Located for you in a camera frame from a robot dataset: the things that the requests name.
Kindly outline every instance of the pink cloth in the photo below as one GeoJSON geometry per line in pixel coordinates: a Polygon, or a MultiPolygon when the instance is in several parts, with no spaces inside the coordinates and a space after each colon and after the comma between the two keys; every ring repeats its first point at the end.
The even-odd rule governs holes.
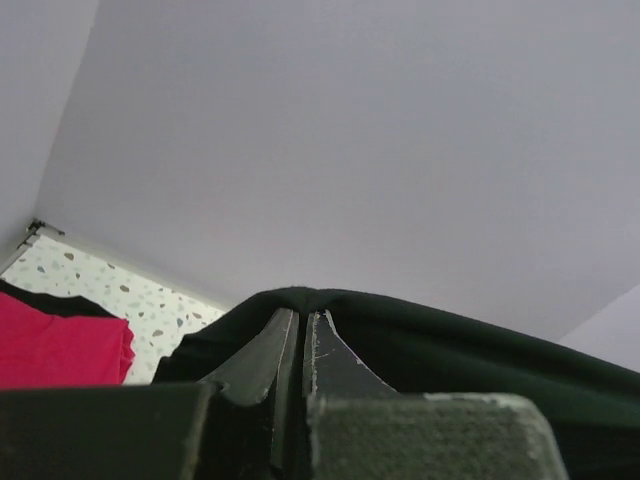
{"type": "Polygon", "coordinates": [[[127,320],[47,315],[0,293],[0,388],[119,385],[132,340],[127,320]]]}

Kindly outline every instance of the black cloth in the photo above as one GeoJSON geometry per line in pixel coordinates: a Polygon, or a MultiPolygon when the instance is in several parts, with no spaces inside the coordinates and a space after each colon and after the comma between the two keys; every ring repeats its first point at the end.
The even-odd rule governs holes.
{"type": "Polygon", "coordinates": [[[48,293],[28,292],[4,280],[0,280],[0,292],[6,293],[16,300],[49,315],[58,315],[59,317],[82,316],[115,318],[114,315],[100,305],[84,297],[62,298],[49,295],[48,293]]]}
{"type": "Polygon", "coordinates": [[[574,480],[640,478],[640,374],[571,349],[414,303],[344,290],[262,292],[160,361],[154,383],[199,380],[257,335],[277,308],[328,309],[341,337],[403,393],[501,392],[547,417],[574,480]]]}

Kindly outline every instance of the cloth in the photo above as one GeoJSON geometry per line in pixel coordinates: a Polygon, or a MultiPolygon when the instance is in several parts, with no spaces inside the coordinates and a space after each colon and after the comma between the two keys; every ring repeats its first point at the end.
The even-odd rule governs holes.
{"type": "Polygon", "coordinates": [[[638,478],[640,374],[504,328],[402,300],[345,290],[262,292],[161,359],[153,380],[196,381],[224,363],[277,308],[303,322],[328,309],[340,336],[403,393],[513,393],[549,420],[573,480],[638,478]]]}
{"type": "Polygon", "coordinates": [[[0,293],[0,388],[121,384],[134,353],[128,322],[44,314],[0,293]]]}
{"type": "Polygon", "coordinates": [[[0,279],[0,293],[7,295],[40,310],[43,313],[58,315],[59,317],[113,317],[100,305],[84,297],[55,297],[48,293],[33,293],[18,288],[0,279]]]}

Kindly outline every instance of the folded red fabric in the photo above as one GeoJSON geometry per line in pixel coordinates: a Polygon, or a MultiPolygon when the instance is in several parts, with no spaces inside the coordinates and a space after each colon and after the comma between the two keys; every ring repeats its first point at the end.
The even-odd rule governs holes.
{"type": "Polygon", "coordinates": [[[127,320],[62,318],[0,293],[0,388],[119,385],[132,340],[127,320]]]}

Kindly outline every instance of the green fabric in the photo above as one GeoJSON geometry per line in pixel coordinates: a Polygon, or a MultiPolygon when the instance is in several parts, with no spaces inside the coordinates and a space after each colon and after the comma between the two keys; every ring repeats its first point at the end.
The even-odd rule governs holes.
{"type": "Polygon", "coordinates": [[[640,465],[640,374],[379,295],[303,287],[259,293],[186,335],[161,361],[154,382],[202,378],[257,335],[277,308],[295,310],[301,318],[329,310],[341,337],[400,392],[502,392],[531,399],[552,424],[572,478],[603,478],[597,475],[607,469],[613,475],[620,465],[626,475],[640,465]]]}

